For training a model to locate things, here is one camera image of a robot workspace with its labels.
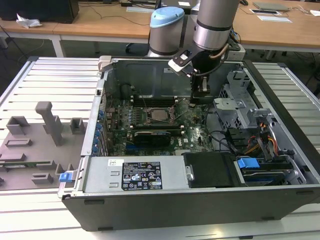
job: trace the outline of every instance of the warning label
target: warning label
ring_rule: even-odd
[[[124,162],[121,188],[125,191],[162,189],[160,162]]]

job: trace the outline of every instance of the power cable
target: power cable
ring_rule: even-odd
[[[21,50],[21,48],[18,46],[18,44],[14,41],[14,39],[6,32],[6,30],[1,26],[0,24],[0,28],[2,29],[2,31],[8,36],[8,38],[14,43],[14,45],[19,49],[19,51],[22,53],[22,55],[27,59],[27,55]]]

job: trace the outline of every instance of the cable on floor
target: cable on floor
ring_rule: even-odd
[[[38,46],[37,48],[35,48],[35,49],[33,49],[33,50],[28,51],[25,55],[29,55],[30,53],[32,53],[32,52],[34,52],[34,51],[42,48],[42,47],[44,46],[44,44],[45,44],[45,40],[43,39],[40,46]],[[23,57],[24,57],[24,56],[22,55],[21,57],[18,58],[17,64],[20,64],[20,60],[21,60]]]
[[[15,42],[15,40],[7,33],[7,31],[1,26],[1,24],[0,24],[0,28],[8,36],[8,38],[14,43],[14,45],[19,49],[19,51],[22,53],[22,55],[27,59],[28,58],[27,55],[24,53],[24,51],[21,50],[21,48],[18,46],[18,44]]]

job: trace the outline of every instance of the blue latch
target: blue latch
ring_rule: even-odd
[[[71,172],[64,172],[60,174],[59,177],[60,183],[71,183],[72,182],[72,173]]]
[[[253,157],[243,157],[237,161],[239,168],[243,169],[259,169],[260,165],[256,158]]]

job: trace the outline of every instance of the wooden desk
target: wooden desk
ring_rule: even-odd
[[[244,48],[320,52],[320,17],[306,15],[297,9],[292,9],[287,14],[282,14],[282,16],[288,15],[288,19],[292,23],[261,21],[257,14],[250,11],[250,9],[256,9],[253,2],[258,0],[248,1],[249,6],[240,5],[233,24],[235,31],[241,36],[241,43]],[[306,10],[320,9],[319,3],[312,2],[259,1],[280,3],[288,7],[301,5]],[[65,56],[62,40],[120,43],[148,42],[150,13],[127,12],[127,8],[120,5],[96,6],[90,3],[80,3],[79,5],[81,5],[80,10],[73,24],[45,22],[41,27],[30,29],[17,25],[15,21],[0,20],[0,24],[12,37],[50,39],[57,57]],[[5,36],[5,33],[0,30],[0,37]]]
[[[120,4],[93,6],[81,3],[79,6],[73,24],[59,23],[53,30],[54,34],[138,39],[147,39],[149,36],[151,13],[127,12],[127,8]]]
[[[281,12],[292,23],[261,21],[250,9],[257,9],[249,0],[248,6],[240,6],[233,23],[234,30],[240,34],[241,43],[247,49],[281,50],[296,52],[320,51],[320,17],[307,15],[298,9]],[[262,0],[280,3],[287,7],[302,6],[305,10],[319,10],[320,4],[283,0]]]
[[[0,20],[0,25],[14,38],[51,40],[57,57],[65,57],[62,40],[148,43],[151,13],[127,12],[127,8],[120,5],[79,5],[79,13],[73,24],[44,22],[43,26],[26,29],[15,21]],[[104,18],[101,19],[95,10]],[[6,36],[0,29],[0,38]]]

